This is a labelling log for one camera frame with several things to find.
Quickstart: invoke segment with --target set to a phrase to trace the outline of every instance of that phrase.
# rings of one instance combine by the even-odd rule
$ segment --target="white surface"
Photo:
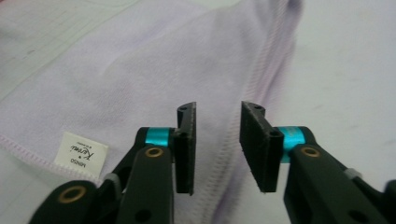
[[[390,0],[306,2],[285,93],[278,96],[282,119],[270,119],[275,126],[311,128],[325,149],[381,190],[396,178],[394,8]],[[0,152],[0,223],[26,223],[35,204],[65,179]],[[287,168],[276,194],[260,194],[247,176],[233,223],[288,223],[282,201]]]

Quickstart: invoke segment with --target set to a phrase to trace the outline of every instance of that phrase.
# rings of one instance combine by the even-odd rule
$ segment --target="fabric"
[[[82,36],[138,1],[1,2],[0,101]]]
[[[300,12],[298,0],[245,0],[208,12],[142,1],[0,103],[0,144],[23,161],[100,184],[140,127],[176,127],[176,108],[197,102],[195,193],[175,195],[176,223],[224,223],[217,214],[231,208],[239,183],[240,102],[270,103]],[[109,146],[100,179],[53,163],[64,132]]]

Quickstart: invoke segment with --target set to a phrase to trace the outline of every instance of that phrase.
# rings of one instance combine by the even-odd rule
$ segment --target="brass screw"
[[[305,156],[309,157],[319,157],[320,152],[312,147],[303,147],[301,151],[305,154]]]
[[[163,150],[158,147],[152,147],[146,150],[146,156],[155,158],[160,157],[163,154]]]
[[[68,193],[75,191],[76,193],[74,193],[72,196],[67,195]],[[82,198],[82,196],[84,196],[84,194],[87,192],[87,189],[83,186],[73,186],[70,187],[66,190],[64,190],[58,198],[58,202],[59,203],[72,203],[75,202],[77,200],[79,200],[80,198]]]

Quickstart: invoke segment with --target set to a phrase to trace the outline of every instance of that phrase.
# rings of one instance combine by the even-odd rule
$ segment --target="light purple cloth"
[[[23,161],[100,183],[53,163],[64,132],[109,146],[103,178],[140,127],[175,127],[176,108],[195,101],[195,194],[176,195],[176,223],[224,223],[216,214],[230,208],[227,193],[239,184],[231,178],[241,154],[240,102],[270,104],[300,12],[299,0],[245,0],[208,12],[142,1],[0,103],[0,144]]]

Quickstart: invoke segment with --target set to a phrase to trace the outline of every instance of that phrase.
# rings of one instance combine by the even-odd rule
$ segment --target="fabric label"
[[[54,162],[99,177],[107,150],[106,145],[65,132]]]

